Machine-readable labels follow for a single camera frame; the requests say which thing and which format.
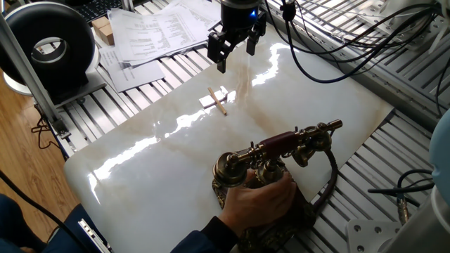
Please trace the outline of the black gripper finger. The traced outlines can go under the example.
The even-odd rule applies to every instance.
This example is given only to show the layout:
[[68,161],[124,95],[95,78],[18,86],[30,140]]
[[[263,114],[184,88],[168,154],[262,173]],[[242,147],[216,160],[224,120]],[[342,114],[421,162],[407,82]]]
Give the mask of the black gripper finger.
[[262,12],[258,15],[257,22],[248,32],[246,52],[253,56],[255,54],[255,48],[260,37],[263,37],[266,33],[266,13]]
[[207,57],[221,73],[226,72],[226,59],[231,52],[231,47],[226,43],[227,32],[211,32],[208,35]]

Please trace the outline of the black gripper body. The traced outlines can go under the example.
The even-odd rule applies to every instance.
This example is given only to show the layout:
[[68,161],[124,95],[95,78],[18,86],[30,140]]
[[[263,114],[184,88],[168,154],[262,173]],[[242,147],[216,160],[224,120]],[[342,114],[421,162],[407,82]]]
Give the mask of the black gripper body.
[[222,32],[253,27],[259,15],[261,0],[221,0]]

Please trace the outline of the person's bare hand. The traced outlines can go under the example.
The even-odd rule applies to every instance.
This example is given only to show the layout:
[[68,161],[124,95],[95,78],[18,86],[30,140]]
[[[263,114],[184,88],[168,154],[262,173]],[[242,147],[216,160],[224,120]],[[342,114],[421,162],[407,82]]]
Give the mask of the person's bare hand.
[[219,220],[237,236],[248,228],[267,225],[287,213],[296,189],[288,172],[277,182],[261,188],[229,188]]

